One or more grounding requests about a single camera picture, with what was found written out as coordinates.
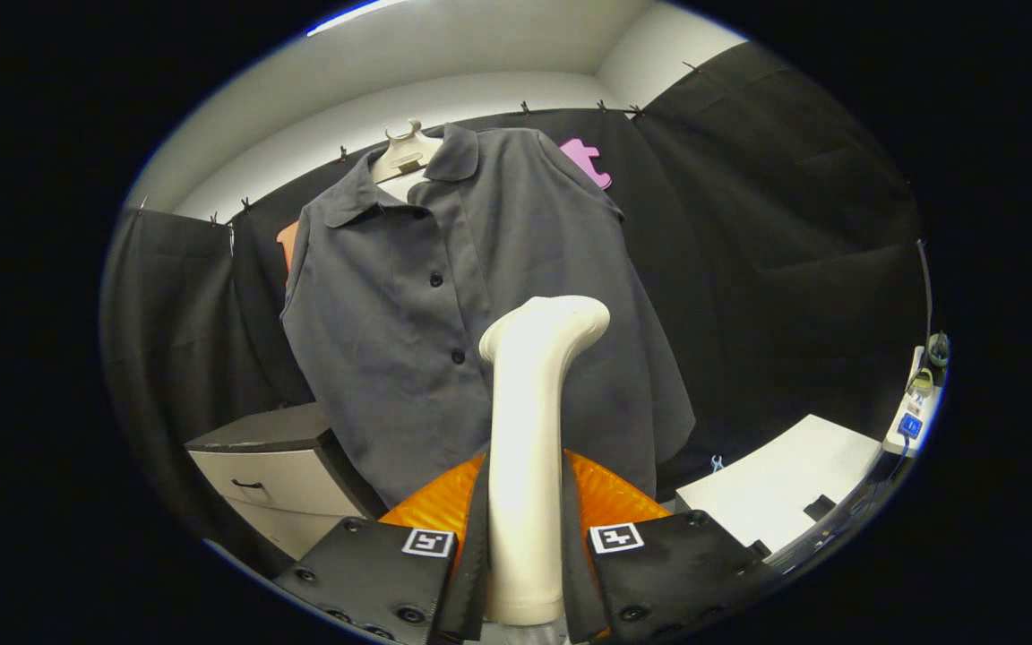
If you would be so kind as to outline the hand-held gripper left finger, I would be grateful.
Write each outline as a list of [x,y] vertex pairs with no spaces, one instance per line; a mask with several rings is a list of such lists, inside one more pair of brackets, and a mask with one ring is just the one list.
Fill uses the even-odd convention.
[[478,640],[490,568],[488,473],[490,460],[478,456],[379,520],[341,519],[275,587],[370,640]]

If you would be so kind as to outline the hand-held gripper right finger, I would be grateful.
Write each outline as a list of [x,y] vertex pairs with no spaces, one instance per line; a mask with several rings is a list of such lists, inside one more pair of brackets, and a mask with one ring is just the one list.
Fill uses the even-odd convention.
[[761,542],[702,510],[671,512],[609,469],[563,454],[563,603],[590,644],[675,644],[777,591]]

